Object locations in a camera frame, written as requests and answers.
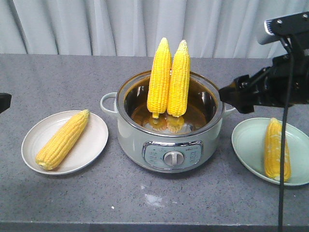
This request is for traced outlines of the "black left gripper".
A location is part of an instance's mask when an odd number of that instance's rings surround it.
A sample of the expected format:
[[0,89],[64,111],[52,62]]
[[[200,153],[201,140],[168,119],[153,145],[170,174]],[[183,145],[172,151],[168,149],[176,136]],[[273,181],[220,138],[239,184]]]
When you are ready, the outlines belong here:
[[0,113],[10,108],[12,95],[9,93],[0,93]]

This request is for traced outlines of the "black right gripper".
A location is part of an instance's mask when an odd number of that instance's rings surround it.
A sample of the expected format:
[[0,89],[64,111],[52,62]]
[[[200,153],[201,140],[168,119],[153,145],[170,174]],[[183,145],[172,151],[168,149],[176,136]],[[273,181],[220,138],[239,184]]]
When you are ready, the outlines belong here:
[[219,89],[220,100],[235,107],[241,114],[254,112],[253,105],[288,106],[309,102],[308,45],[300,37],[291,35],[281,39],[287,54],[275,57],[272,66],[261,69],[254,76],[242,75]]

